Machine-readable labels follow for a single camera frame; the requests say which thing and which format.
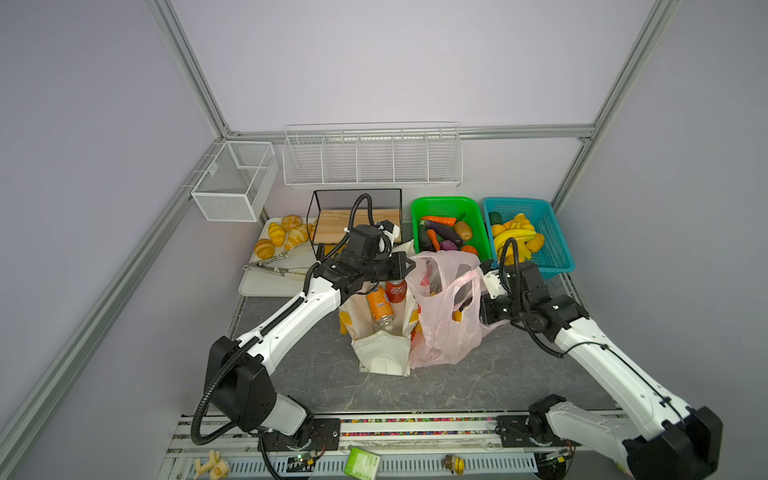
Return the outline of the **red cola can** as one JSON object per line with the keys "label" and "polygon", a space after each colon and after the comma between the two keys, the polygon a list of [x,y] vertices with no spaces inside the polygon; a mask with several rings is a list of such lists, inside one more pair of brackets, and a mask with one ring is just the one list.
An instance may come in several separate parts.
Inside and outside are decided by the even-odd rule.
{"label": "red cola can", "polygon": [[388,281],[385,291],[391,304],[399,304],[405,300],[407,284],[404,280]]}

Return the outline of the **orange soda can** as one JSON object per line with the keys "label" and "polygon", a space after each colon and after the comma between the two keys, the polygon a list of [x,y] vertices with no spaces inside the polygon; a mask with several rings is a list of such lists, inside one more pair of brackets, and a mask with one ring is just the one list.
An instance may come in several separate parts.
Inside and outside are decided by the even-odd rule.
{"label": "orange soda can", "polygon": [[394,310],[383,287],[377,286],[371,290],[366,295],[366,300],[372,319],[377,326],[386,328],[394,321]]}

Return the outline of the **pink plastic grocery bag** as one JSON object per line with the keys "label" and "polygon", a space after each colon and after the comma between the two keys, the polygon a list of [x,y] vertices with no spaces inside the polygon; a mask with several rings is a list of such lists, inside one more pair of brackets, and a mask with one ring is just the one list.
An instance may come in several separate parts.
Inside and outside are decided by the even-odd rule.
{"label": "pink plastic grocery bag", "polygon": [[479,258],[464,251],[422,252],[405,277],[418,307],[421,333],[412,341],[409,367],[455,365],[494,328],[481,321],[487,293]]}

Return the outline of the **white canvas tote bag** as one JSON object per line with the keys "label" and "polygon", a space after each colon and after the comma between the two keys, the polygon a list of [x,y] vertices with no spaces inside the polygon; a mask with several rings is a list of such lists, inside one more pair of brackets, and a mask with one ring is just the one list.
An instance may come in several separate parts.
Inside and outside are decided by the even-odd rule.
{"label": "white canvas tote bag", "polygon": [[366,295],[373,287],[387,282],[365,284],[358,295],[347,300],[339,310],[340,331],[348,335],[362,372],[407,377],[412,332],[418,325],[418,304],[407,284],[405,300],[391,304],[394,321],[386,328],[377,326],[371,316]]}

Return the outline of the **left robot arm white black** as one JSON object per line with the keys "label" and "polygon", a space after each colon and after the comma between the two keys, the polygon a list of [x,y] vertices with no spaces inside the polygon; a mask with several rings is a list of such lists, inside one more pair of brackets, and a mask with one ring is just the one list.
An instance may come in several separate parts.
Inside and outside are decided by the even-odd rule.
{"label": "left robot arm white black", "polygon": [[209,444],[233,429],[276,432],[299,447],[309,442],[313,413],[279,394],[272,374],[299,340],[364,286],[402,280],[415,267],[394,249],[399,226],[375,221],[370,194],[361,194],[352,207],[361,205],[367,206],[366,222],[349,221],[342,240],[309,267],[290,301],[254,329],[235,339],[222,336],[211,346],[191,420],[194,444]]}

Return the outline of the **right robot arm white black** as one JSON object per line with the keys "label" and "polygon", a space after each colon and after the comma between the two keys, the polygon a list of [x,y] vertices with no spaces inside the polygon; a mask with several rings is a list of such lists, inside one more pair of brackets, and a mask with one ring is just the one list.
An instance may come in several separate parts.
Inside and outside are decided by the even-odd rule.
{"label": "right robot arm white black", "polygon": [[654,380],[612,342],[586,309],[553,297],[539,268],[503,241],[498,267],[483,277],[492,319],[525,331],[545,353],[574,359],[622,409],[606,417],[550,394],[530,405],[517,434],[537,446],[569,441],[618,464],[635,479],[705,479],[719,467],[723,423]]}

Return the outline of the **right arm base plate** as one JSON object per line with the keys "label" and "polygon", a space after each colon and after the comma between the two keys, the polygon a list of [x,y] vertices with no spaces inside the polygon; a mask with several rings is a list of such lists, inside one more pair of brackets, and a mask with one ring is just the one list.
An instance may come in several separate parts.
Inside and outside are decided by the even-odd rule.
{"label": "right arm base plate", "polygon": [[578,443],[558,437],[543,417],[534,415],[499,415],[494,432],[505,448],[577,447]]}

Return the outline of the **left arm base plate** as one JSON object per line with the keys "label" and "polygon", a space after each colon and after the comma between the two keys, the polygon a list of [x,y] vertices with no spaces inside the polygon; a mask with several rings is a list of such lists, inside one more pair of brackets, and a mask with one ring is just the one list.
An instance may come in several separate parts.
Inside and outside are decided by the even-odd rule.
{"label": "left arm base plate", "polygon": [[293,436],[272,431],[262,439],[267,452],[336,451],[341,440],[341,419],[314,417]]}

